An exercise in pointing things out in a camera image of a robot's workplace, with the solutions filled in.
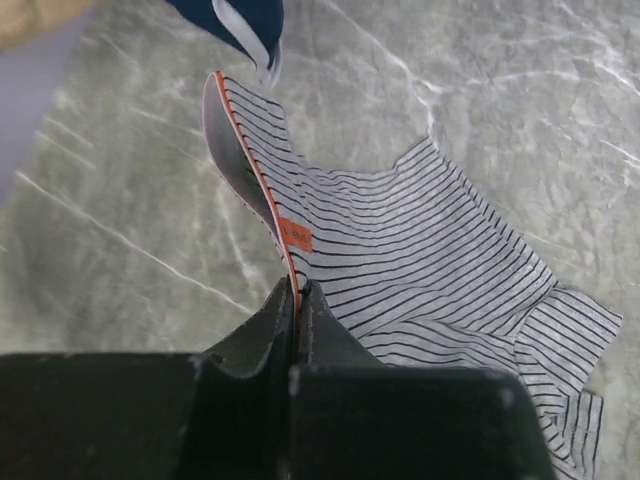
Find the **grey striped boxer underwear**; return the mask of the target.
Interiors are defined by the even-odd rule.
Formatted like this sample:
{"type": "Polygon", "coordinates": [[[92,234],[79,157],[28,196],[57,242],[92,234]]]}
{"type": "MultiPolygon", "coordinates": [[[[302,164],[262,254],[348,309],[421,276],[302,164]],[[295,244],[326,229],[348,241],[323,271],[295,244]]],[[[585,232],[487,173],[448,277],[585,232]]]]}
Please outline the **grey striped boxer underwear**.
{"type": "Polygon", "coordinates": [[[222,74],[203,126],[227,184],[260,219],[300,296],[397,366],[489,367],[530,394],[561,479],[591,479],[603,400],[587,380],[622,319],[563,287],[424,139],[382,172],[324,170],[292,146],[283,108],[222,74]]]}

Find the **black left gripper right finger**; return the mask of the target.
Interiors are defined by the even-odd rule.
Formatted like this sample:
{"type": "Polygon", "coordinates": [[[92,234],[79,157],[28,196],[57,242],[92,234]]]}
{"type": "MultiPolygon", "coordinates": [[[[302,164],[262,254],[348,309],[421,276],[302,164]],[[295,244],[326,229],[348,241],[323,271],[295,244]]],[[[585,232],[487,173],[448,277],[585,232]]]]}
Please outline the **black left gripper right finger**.
{"type": "Polygon", "coordinates": [[[533,403],[486,368],[391,367],[303,291],[290,370],[293,479],[551,479],[533,403]]]}

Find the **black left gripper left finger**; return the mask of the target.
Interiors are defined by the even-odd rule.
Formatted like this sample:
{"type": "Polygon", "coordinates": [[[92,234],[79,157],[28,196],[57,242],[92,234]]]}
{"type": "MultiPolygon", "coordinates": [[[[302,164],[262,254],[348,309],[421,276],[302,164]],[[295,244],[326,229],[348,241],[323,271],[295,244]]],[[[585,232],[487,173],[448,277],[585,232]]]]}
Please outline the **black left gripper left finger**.
{"type": "Polygon", "coordinates": [[[279,479],[294,300],[202,353],[1,358],[5,479],[279,479]]]}

